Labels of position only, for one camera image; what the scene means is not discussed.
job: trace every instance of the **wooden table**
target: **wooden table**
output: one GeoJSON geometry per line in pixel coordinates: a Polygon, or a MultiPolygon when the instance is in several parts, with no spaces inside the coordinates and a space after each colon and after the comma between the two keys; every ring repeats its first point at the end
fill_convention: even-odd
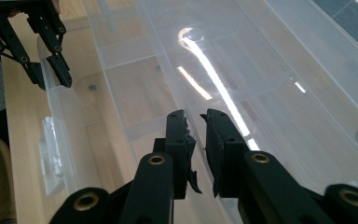
{"type": "MultiPolygon", "coordinates": [[[[81,0],[61,1],[63,21],[86,16],[81,0]]],[[[26,22],[26,15],[10,19],[31,60],[38,61],[37,35],[26,22]]],[[[22,67],[2,59],[7,122],[10,135],[13,181],[19,223],[48,223],[66,198],[62,193],[47,197],[40,171],[38,140],[43,132],[42,119],[50,116],[46,92],[32,84],[22,67]]]]}

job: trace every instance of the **transparent plastic bin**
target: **transparent plastic bin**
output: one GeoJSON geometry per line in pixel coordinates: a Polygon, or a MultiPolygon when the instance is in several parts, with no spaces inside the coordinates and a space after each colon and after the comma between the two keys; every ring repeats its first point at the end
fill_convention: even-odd
{"type": "Polygon", "coordinates": [[[302,186],[358,187],[358,44],[311,1],[84,4],[89,23],[66,23],[62,45],[73,87],[42,62],[68,193],[130,181],[166,116],[184,109],[203,194],[188,188],[175,221],[237,222],[235,200],[213,198],[208,108],[229,114],[252,150],[273,154],[302,186]]]}

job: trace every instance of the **clear plastic container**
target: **clear plastic container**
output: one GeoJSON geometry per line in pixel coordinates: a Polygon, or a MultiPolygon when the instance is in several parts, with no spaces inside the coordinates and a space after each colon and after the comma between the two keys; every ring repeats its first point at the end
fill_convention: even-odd
{"type": "Polygon", "coordinates": [[[311,1],[84,4],[89,24],[67,23],[62,46],[73,87],[42,62],[69,193],[130,181],[166,116],[184,109],[203,194],[189,189],[174,218],[238,221],[234,200],[213,198],[208,108],[229,114],[251,149],[272,153],[302,186],[358,187],[358,44],[311,1]]]}

